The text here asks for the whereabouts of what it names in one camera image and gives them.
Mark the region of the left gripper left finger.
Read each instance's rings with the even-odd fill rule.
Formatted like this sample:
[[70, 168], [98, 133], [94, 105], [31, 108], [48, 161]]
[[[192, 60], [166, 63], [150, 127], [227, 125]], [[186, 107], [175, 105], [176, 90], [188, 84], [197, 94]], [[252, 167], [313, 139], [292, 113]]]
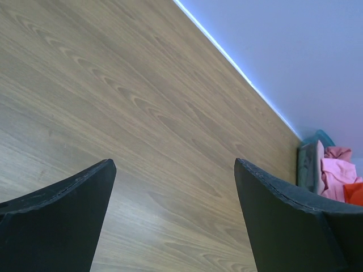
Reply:
[[116, 166], [102, 160], [1, 203], [1, 271], [90, 271]]

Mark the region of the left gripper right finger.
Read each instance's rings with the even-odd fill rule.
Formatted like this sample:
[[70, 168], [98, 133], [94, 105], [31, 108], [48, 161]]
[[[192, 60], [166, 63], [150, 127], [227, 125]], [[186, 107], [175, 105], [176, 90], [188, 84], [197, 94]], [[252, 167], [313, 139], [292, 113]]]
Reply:
[[234, 176], [258, 271], [361, 271], [362, 207], [274, 177], [244, 159]]

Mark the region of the orange t shirt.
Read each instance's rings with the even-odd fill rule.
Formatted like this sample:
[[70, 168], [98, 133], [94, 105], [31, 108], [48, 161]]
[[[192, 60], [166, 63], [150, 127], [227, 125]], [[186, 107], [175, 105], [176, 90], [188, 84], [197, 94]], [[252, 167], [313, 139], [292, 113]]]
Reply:
[[363, 206], [363, 183], [344, 184], [345, 203]]

